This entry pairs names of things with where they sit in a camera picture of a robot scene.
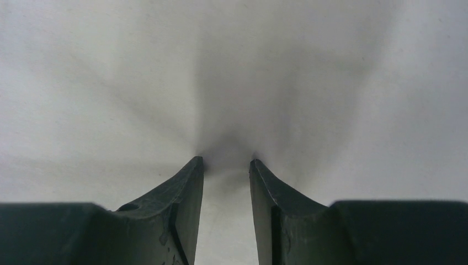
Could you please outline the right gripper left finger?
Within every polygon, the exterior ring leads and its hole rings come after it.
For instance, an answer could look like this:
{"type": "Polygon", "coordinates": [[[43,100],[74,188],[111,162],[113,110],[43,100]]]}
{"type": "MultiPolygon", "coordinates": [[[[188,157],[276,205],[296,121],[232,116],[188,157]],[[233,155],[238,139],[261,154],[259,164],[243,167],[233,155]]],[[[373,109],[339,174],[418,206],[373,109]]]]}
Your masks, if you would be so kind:
{"type": "Polygon", "coordinates": [[[110,211],[93,203],[1,204],[2,264],[193,264],[204,165],[110,211]]]}

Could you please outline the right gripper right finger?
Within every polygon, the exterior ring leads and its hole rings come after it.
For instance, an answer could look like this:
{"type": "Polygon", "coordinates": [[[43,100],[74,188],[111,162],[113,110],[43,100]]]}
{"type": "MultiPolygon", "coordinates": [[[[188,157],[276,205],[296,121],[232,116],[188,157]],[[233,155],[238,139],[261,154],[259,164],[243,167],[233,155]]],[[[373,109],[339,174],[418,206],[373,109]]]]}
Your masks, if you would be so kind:
{"type": "Polygon", "coordinates": [[[260,160],[249,166],[260,264],[466,264],[467,204],[340,200],[322,205],[260,160]]]}

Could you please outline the beige cloth wrap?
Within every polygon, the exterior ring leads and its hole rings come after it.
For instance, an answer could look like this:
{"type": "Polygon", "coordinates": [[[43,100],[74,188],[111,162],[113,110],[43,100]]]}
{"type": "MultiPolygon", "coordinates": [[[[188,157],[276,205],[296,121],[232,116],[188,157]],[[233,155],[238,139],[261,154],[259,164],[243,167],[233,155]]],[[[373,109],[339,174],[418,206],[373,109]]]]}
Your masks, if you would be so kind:
{"type": "Polygon", "coordinates": [[[115,210],[196,155],[196,264],[257,264],[253,158],[322,204],[467,200],[467,2],[1,2],[2,202],[115,210]]]}

